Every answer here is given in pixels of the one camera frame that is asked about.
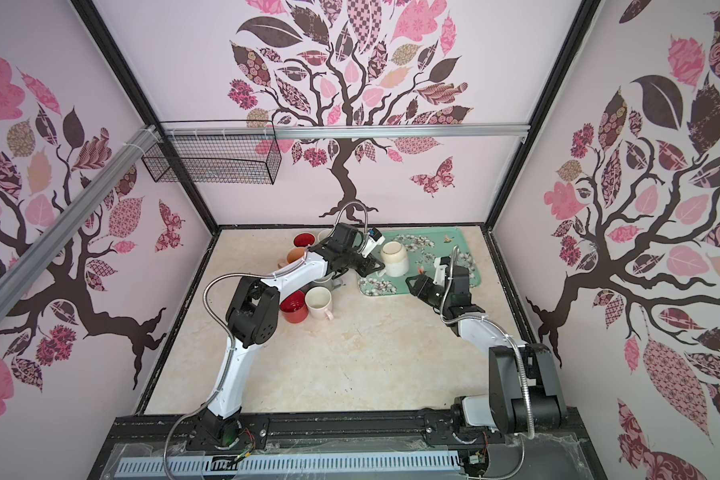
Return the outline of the white mug red inside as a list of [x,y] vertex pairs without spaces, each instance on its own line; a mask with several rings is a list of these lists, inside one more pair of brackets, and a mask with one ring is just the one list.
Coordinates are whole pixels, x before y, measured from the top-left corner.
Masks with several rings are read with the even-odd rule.
[[302,232],[293,238],[293,245],[296,248],[307,248],[313,246],[317,241],[317,237],[310,232]]

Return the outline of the peach and cream mug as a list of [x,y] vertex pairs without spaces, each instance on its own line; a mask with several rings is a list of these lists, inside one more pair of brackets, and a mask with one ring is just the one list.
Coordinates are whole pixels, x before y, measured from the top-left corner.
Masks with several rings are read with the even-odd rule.
[[307,252],[306,247],[294,247],[287,253],[285,258],[280,259],[278,261],[278,268],[282,269],[288,265],[298,262],[300,259],[302,259],[304,257],[306,252]]

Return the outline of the pale pink mug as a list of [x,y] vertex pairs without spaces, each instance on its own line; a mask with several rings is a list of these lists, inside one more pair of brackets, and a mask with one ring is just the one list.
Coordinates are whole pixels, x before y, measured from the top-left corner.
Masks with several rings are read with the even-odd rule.
[[332,293],[325,287],[313,287],[305,294],[309,315],[318,320],[334,319]]

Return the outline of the grey mug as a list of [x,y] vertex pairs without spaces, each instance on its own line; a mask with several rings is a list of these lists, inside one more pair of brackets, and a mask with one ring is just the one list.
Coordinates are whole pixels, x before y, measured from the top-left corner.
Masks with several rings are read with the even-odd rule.
[[344,286],[344,281],[340,277],[334,277],[333,274],[326,275],[312,282],[314,288],[322,287],[329,291],[334,291]]

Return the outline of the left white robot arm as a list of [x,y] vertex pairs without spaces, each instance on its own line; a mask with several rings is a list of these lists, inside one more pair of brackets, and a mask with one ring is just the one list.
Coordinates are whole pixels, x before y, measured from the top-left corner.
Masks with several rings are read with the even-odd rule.
[[[209,283],[203,292],[203,304],[223,327],[227,345],[214,390],[197,414],[199,425],[207,433],[221,441],[242,429],[238,418],[247,377],[258,349],[277,329],[283,301],[326,276],[338,278],[353,270],[366,277],[382,270],[383,263],[373,251],[384,242],[384,235],[376,228],[360,230],[338,223],[328,237],[306,247],[283,268],[266,275],[225,274]],[[212,310],[208,294],[216,284],[232,278],[239,282],[226,313],[219,316]]]

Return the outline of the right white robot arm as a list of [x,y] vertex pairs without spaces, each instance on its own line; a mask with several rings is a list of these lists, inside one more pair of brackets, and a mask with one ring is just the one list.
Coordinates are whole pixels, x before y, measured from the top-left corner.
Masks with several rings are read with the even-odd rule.
[[514,338],[473,303],[465,267],[440,265],[434,277],[419,274],[406,278],[405,284],[487,359],[487,392],[455,401],[461,423],[529,438],[566,423],[568,410],[552,352],[540,343]]

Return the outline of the mint green floral tray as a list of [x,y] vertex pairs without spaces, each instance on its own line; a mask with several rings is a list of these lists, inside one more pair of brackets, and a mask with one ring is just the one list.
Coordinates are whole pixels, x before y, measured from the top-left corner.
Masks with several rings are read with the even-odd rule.
[[452,253],[454,246],[459,248],[457,265],[468,269],[471,288],[481,284],[482,278],[467,245],[462,231],[457,227],[432,227],[414,229],[384,229],[387,242],[394,241],[403,245],[408,254],[409,271],[403,277],[391,277],[383,271],[357,277],[360,292],[367,297],[408,295],[405,279],[409,276],[426,274],[433,278],[436,262]]

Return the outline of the aluminium rail back wall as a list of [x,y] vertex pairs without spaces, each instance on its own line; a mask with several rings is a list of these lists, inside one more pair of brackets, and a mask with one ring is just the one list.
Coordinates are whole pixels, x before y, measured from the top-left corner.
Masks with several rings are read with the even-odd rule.
[[178,136],[232,136],[259,135],[283,140],[301,139],[359,139],[359,138],[413,138],[413,137],[519,137],[526,138],[530,126],[522,123],[471,123],[453,125],[382,125],[382,126],[266,126],[249,128],[200,127],[168,128],[169,137]]

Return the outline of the aluminium rail wall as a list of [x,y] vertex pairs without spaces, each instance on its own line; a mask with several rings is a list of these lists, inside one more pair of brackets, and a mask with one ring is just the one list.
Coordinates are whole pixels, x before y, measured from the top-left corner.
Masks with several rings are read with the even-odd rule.
[[55,256],[73,237],[107,193],[152,147],[159,137],[156,128],[145,126],[124,143],[89,186],[74,198],[40,237],[0,279],[0,323],[32,286]]
[[200,127],[168,128],[169,137],[178,136],[232,136],[259,135],[283,140],[301,139],[359,139],[359,138],[413,138],[413,137],[519,137],[526,138],[530,126],[522,123],[471,123],[453,125],[382,125],[382,126],[266,126],[249,128]]

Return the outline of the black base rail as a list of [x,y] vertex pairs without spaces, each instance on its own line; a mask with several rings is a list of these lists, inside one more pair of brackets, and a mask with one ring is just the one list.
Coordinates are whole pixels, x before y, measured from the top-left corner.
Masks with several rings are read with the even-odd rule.
[[447,409],[240,413],[242,429],[221,441],[199,425],[197,414],[136,415],[116,419],[90,475],[115,479],[114,470],[124,457],[234,455],[244,459],[258,454],[449,451],[459,456],[455,472],[350,473],[229,476],[205,479],[317,479],[454,476],[509,477],[512,479],[601,479],[605,472],[575,409],[566,423],[554,430],[503,435],[486,427],[461,423],[455,403]]

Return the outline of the aluminium rail left wall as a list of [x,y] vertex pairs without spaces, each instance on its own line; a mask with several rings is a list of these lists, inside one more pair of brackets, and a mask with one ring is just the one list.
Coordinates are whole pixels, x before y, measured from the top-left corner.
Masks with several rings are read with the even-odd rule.
[[159,137],[156,128],[145,126],[124,143],[89,186],[74,198],[40,237],[0,279],[0,323],[32,286],[55,256],[73,237],[107,193],[152,147]]

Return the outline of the black corner frame post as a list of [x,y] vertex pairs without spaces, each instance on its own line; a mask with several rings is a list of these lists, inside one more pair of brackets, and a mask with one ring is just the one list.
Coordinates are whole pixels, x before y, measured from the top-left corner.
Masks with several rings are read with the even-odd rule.
[[169,169],[174,172],[203,224],[211,235],[217,234],[220,231],[218,223],[211,214],[199,190],[191,182],[188,171],[179,160],[178,152],[175,150],[173,143],[167,138],[162,122],[156,115],[155,110],[147,99],[144,90],[106,26],[94,2],[90,0],[71,0],[70,3],[88,30],[88,33],[91,35],[130,103],[136,110],[137,115],[145,125],[155,129],[158,146],[168,161]]

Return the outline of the black right corner post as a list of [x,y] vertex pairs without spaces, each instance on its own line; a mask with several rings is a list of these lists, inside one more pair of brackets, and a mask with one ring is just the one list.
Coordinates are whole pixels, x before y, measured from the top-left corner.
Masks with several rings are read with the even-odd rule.
[[502,182],[499,185],[487,219],[483,223],[483,229],[486,232],[491,232],[498,224],[514,186],[520,177],[536,140],[541,134],[545,121],[552,110],[554,102],[557,100],[563,83],[582,48],[600,7],[600,0],[584,0],[580,2],[572,24],[555,59],[552,70],[541,91],[539,100],[532,111],[528,133],[512,157]]

